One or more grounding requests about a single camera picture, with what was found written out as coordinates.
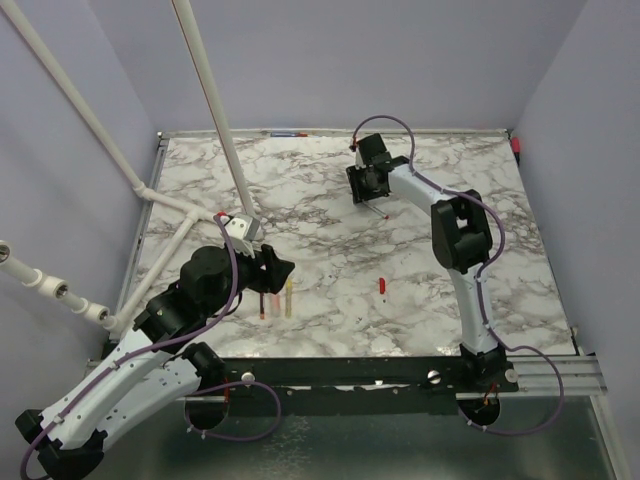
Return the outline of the thin silver red pen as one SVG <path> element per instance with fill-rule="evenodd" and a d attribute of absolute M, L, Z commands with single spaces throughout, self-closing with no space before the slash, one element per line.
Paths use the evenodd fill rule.
<path fill-rule="evenodd" d="M 368 210 L 374 212 L 376 215 L 378 215 L 379 217 L 381 217 L 384 220 L 389 220 L 390 219 L 390 216 L 388 214 L 383 212 L 378 207 L 376 207 L 374 205 L 371 205 L 369 202 L 363 202 L 363 206 L 366 207 Z"/>

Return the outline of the pink pencil-shaped marker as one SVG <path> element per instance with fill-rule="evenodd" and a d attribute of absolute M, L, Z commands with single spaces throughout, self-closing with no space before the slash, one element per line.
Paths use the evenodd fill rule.
<path fill-rule="evenodd" d="M 279 294 L 272 294 L 270 297 L 270 314 L 274 318 L 279 318 L 282 314 L 281 297 Z"/>

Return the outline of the yellow highlighter pen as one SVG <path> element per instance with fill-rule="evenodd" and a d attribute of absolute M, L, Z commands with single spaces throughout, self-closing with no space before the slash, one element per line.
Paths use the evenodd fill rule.
<path fill-rule="evenodd" d="M 293 281 L 288 279 L 285 286 L 285 317 L 292 317 Z"/>

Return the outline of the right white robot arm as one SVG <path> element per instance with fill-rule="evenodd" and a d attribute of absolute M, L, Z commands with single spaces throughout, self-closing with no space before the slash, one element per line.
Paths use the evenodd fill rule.
<path fill-rule="evenodd" d="M 506 353 L 496 339 L 486 287 L 493 238 L 482 197 L 436 184 L 411 159 L 392 156 L 378 133 L 353 140 L 350 149 L 355 164 L 346 173 L 355 204 L 394 193 L 429 215 L 432 249 L 450 275 L 460 314 L 459 378 L 467 389 L 483 390 L 506 365 Z"/>

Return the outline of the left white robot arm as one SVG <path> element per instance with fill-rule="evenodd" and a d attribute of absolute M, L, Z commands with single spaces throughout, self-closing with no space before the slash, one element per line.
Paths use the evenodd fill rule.
<path fill-rule="evenodd" d="M 16 427 L 48 479 L 83 479 L 125 433 L 172 401 L 233 387 L 224 361 L 197 341 L 243 291 L 275 294 L 295 265 L 264 244 L 245 255 L 229 247 L 197 249 L 178 279 L 153 297 L 114 350 L 65 397 L 28 409 Z"/>

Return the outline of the blue red marker at edge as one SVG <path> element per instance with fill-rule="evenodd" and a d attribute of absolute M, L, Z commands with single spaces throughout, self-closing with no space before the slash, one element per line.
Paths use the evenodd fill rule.
<path fill-rule="evenodd" d="M 297 131 L 272 131 L 269 136 L 271 138 L 306 138 L 309 134 Z"/>

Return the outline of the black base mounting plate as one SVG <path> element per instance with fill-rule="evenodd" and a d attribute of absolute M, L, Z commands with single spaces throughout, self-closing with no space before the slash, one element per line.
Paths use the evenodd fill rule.
<path fill-rule="evenodd" d="M 220 394 L 185 400 L 207 416 L 454 415 L 458 398 L 517 391 L 507 359 L 476 367 L 460 356 L 228 358 Z"/>

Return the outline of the red black clamp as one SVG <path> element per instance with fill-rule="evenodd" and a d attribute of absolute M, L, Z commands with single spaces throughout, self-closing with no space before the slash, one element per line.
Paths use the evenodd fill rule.
<path fill-rule="evenodd" d="M 520 141 L 517 137 L 510 138 L 511 149 L 516 161 L 517 165 L 520 165 L 520 157 L 521 157 L 521 149 L 520 149 Z"/>

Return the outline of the aluminium rail frame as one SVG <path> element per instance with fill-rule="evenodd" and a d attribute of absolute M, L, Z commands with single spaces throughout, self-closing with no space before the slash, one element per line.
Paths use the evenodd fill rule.
<path fill-rule="evenodd" d="M 512 356 L 518 374 L 518 393 L 534 397 L 550 397 L 560 393 L 561 378 L 564 395 L 569 397 L 600 396 L 607 392 L 596 356 L 553 355 L 554 367 L 544 358 L 534 355 Z"/>

